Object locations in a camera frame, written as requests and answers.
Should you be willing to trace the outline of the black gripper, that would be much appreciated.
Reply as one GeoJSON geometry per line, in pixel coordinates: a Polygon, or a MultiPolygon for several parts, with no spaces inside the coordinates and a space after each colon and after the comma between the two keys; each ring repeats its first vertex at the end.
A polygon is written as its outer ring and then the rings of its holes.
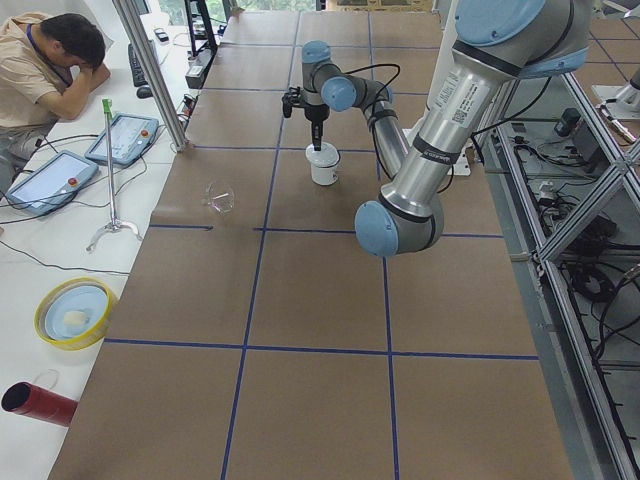
{"type": "Polygon", "coordinates": [[[304,107],[305,118],[311,122],[312,145],[315,151],[322,150],[323,124],[329,117],[329,107],[325,104],[304,107]]]}

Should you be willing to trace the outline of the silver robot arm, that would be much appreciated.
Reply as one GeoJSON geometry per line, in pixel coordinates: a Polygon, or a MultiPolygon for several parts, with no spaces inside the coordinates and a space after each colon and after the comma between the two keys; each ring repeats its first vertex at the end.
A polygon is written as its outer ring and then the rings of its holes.
{"type": "Polygon", "coordinates": [[[390,181],[355,215],[356,238],[378,257],[434,245],[444,218],[438,189],[497,90],[516,79],[574,71],[587,58],[590,1],[461,1],[455,10],[453,64],[413,138],[406,138],[381,82],[342,71],[320,40],[302,48],[299,106],[321,147],[330,111],[362,111],[390,181]]]}

